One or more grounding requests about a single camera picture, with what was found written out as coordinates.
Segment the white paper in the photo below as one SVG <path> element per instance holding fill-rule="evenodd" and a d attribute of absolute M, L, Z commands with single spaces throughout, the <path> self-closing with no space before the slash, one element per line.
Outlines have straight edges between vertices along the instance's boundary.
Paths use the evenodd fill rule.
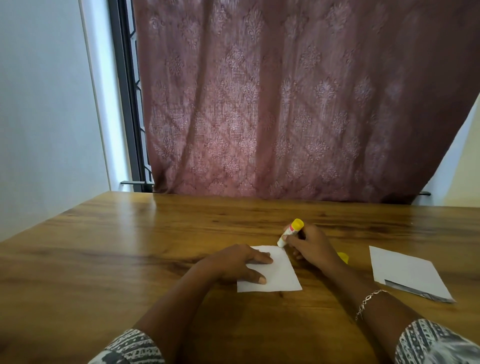
<path fill-rule="evenodd" d="M 434 301 L 455 302 L 431 261 L 374 246 L 370 258 L 376 282 Z"/>
<path fill-rule="evenodd" d="M 301 291 L 301 285 L 290 259 L 284 249 L 276 245 L 252 246 L 261 252 L 270 253 L 272 264 L 247 264 L 247 267 L 262 273 L 266 284 L 250 283 L 244 280 L 237 281 L 237 292 L 275 292 Z"/>

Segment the chain bracelet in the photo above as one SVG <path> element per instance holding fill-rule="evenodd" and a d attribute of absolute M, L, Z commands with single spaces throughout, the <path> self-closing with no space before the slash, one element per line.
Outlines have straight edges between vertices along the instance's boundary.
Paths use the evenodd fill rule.
<path fill-rule="evenodd" d="M 375 291 L 373 293 L 370 293 L 367 297 L 365 297 L 365 299 L 363 300 L 363 302 L 361 303 L 361 305 L 359 307 L 359 311 L 355 315 L 355 321 L 357 321 L 359 319 L 359 316 L 362 317 L 362 312 L 365 310 L 365 305 L 367 304 L 368 300 L 370 300 L 375 294 L 380 293 L 380 292 L 388 293 L 385 290 L 378 290 L 378 291 Z"/>

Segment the sleeve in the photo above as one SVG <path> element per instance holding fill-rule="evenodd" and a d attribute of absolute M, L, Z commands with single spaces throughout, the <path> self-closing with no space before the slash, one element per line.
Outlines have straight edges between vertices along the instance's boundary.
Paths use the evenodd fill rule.
<path fill-rule="evenodd" d="M 88 364 L 163 364 L 162 354 L 152 339 L 130 329 L 118 336 Z"/>
<path fill-rule="evenodd" d="M 446 327 L 422 318 L 412 322 L 400 336 L 395 363 L 480 363 L 480 347 Z"/>

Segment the wooden table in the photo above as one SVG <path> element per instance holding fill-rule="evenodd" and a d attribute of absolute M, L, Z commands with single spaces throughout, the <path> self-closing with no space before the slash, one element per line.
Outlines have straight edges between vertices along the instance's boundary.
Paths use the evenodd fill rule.
<path fill-rule="evenodd" d="M 431 260 L 456 304 L 386 289 L 480 342 L 480 209 L 105 193 L 0 243 L 0 362 L 86 363 L 203 256 L 275 244 L 294 218 L 323 227 L 368 277 L 369 245 Z M 345 297 L 293 265 L 302 291 L 216 286 L 179 361 L 384 361 Z"/>

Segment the damask pattern curtain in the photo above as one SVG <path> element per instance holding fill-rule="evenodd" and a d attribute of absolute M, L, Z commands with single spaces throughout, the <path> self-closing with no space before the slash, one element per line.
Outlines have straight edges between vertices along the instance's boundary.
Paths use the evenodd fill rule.
<path fill-rule="evenodd" d="M 133 4 L 156 192 L 409 203 L 480 91 L 480 1 Z"/>

